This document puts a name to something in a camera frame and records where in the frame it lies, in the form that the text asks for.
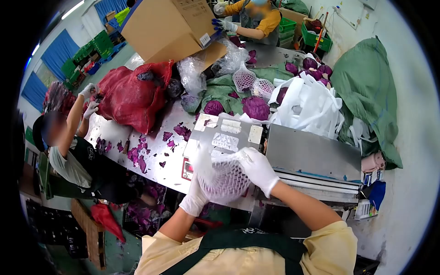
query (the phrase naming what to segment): face mask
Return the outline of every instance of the face mask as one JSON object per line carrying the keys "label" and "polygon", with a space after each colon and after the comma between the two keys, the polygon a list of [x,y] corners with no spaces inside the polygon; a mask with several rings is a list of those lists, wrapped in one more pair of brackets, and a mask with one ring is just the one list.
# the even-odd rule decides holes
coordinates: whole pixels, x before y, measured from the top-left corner
{"label": "face mask", "polygon": [[49,146],[44,142],[44,140],[43,140],[43,146],[45,150],[49,149]]}
{"label": "face mask", "polygon": [[251,0],[251,2],[256,6],[263,6],[268,2],[268,0]]}

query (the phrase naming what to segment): latex glove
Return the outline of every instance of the latex glove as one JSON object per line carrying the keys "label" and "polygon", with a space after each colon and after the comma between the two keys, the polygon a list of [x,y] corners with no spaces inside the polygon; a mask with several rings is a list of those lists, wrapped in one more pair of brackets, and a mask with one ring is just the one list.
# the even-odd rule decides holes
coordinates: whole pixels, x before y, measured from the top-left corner
{"label": "latex glove", "polygon": [[269,198],[272,188],[280,180],[275,174],[265,155],[258,152],[255,148],[243,148],[238,151],[240,155],[240,165],[253,184],[257,185]]}
{"label": "latex glove", "polygon": [[222,15],[226,9],[227,2],[218,2],[214,5],[213,10],[216,15]]}
{"label": "latex glove", "polygon": [[234,33],[237,31],[237,28],[238,28],[238,26],[232,22],[220,21],[216,18],[213,19],[213,25],[216,26],[216,27],[214,27],[215,30],[222,28],[223,30],[231,31]]}
{"label": "latex glove", "polygon": [[95,101],[89,102],[87,110],[84,112],[84,118],[89,119],[93,113],[96,113],[99,110],[99,108],[97,107],[98,105],[99,103]]}
{"label": "latex glove", "polygon": [[200,212],[202,212],[205,204],[208,203],[208,199],[205,194],[203,194],[200,189],[200,184],[198,182],[197,174],[193,174],[191,180],[190,191],[183,198],[182,202],[179,204],[180,208],[191,216],[198,217]]}
{"label": "latex glove", "polygon": [[87,84],[87,86],[80,92],[80,95],[84,96],[84,99],[90,98],[92,95],[96,94],[98,92],[98,85],[95,85],[93,83]]}

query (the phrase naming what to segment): worker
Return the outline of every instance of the worker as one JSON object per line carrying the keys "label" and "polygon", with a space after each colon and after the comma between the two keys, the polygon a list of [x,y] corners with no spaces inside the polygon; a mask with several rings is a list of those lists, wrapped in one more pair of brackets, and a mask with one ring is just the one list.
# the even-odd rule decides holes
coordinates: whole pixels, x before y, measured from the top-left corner
{"label": "worker", "polygon": [[241,27],[226,20],[213,19],[214,29],[222,28],[249,38],[253,42],[279,46],[281,13],[269,0],[241,0],[228,5],[218,2],[213,7],[217,15],[240,15]]}
{"label": "worker", "polygon": [[312,231],[303,243],[255,228],[217,228],[182,241],[208,199],[197,171],[174,215],[153,236],[143,236],[135,275],[147,274],[353,274],[357,239],[334,210],[283,183],[254,148],[239,151],[248,178],[283,201]]}
{"label": "worker", "polygon": [[128,186],[127,169],[98,154],[84,139],[88,132],[89,118],[99,109],[98,103],[89,103],[78,128],[84,101],[97,90],[97,85],[88,84],[79,93],[67,119],[54,110],[37,118],[32,130],[34,143],[38,150],[48,154],[52,168],[80,188],[83,195],[106,199],[115,204],[140,197],[147,204],[154,205],[155,200],[143,194],[142,183]]}

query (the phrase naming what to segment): yellow shirt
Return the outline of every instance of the yellow shirt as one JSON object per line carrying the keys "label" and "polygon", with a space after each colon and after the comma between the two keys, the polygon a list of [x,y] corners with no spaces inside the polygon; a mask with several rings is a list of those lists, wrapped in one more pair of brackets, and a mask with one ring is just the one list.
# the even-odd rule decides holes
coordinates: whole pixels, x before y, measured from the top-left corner
{"label": "yellow shirt", "polygon": [[[241,0],[235,4],[227,5],[224,15],[236,15],[238,14],[242,8],[245,0]],[[250,2],[246,5],[246,8],[253,8],[254,3]],[[281,21],[281,14],[278,10],[270,10],[271,4],[267,2],[263,7],[258,7],[260,12],[264,14],[264,19],[260,21],[260,24],[255,29],[260,29],[264,33],[264,37],[267,37],[275,28],[278,28],[278,25]]]}
{"label": "yellow shirt", "polygon": [[[135,275],[160,274],[195,252],[202,238],[181,244],[160,232],[142,237],[142,257]],[[353,274],[357,238],[344,221],[330,224],[304,240],[307,252],[300,265],[304,275]],[[260,247],[214,249],[193,266],[187,275],[285,274],[284,258]]]}

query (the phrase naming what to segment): red plastic bag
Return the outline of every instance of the red plastic bag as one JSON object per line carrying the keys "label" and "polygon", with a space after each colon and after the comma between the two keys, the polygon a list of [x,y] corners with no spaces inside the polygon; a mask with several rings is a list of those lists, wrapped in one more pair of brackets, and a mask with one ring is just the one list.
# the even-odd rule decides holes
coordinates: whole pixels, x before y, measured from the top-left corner
{"label": "red plastic bag", "polygon": [[93,219],[102,224],[105,230],[109,231],[116,238],[120,239],[122,243],[125,243],[125,238],[122,235],[122,229],[119,224],[114,220],[113,215],[110,212],[107,204],[95,204],[90,207]]}
{"label": "red plastic bag", "polygon": [[[157,111],[165,105],[165,89],[171,78],[172,64],[170,60],[141,65],[134,71],[125,66],[110,70],[98,83],[104,98],[96,113],[107,120],[131,125],[140,133],[148,133],[154,125]],[[157,87],[154,81],[137,78],[140,73],[150,70],[163,82],[161,87]]]}

